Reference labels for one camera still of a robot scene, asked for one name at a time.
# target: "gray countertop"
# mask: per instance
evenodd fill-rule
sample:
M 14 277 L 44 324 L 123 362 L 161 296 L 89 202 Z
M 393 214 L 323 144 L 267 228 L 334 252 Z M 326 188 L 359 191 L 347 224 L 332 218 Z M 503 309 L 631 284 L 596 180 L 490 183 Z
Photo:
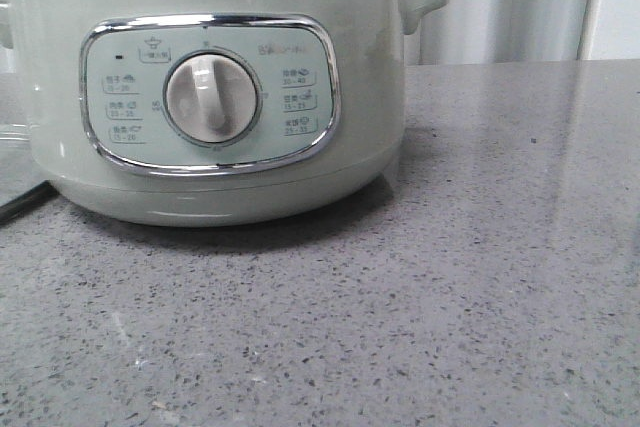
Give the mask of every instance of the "gray countertop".
M 0 425 L 640 424 L 640 61 L 407 89 L 395 169 L 326 208 L 0 228 Z

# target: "cooking mode icon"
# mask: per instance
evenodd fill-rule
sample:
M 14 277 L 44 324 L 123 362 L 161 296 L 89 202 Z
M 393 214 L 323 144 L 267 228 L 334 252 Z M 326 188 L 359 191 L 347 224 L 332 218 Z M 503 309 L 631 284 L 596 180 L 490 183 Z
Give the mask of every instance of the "cooking mode icon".
M 145 44 L 149 46 L 151 50 L 156 50 L 158 45 L 162 43 L 160 39 L 156 39 L 154 36 L 151 36 L 150 39 L 144 41 Z

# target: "black cable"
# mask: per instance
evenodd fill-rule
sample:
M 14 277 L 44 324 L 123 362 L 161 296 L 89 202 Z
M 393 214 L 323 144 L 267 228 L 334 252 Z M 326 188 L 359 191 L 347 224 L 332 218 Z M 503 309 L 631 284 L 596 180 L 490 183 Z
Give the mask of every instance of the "black cable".
M 31 190 L 0 206 L 0 225 L 26 210 L 33 209 L 55 195 L 58 195 L 58 192 L 49 182 L 36 185 Z

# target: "side handle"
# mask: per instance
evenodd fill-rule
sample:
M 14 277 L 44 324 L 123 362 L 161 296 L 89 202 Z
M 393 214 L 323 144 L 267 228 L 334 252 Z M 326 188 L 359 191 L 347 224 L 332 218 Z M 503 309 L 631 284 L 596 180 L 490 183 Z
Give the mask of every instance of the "side handle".
M 0 0 L 0 44 L 13 49 L 11 27 L 9 26 L 9 0 Z
M 422 17 L 432 10 L 444 7 L 447 2 L 449 0 L 398 0 L 404 34 L 413 34 L 420 25 Z

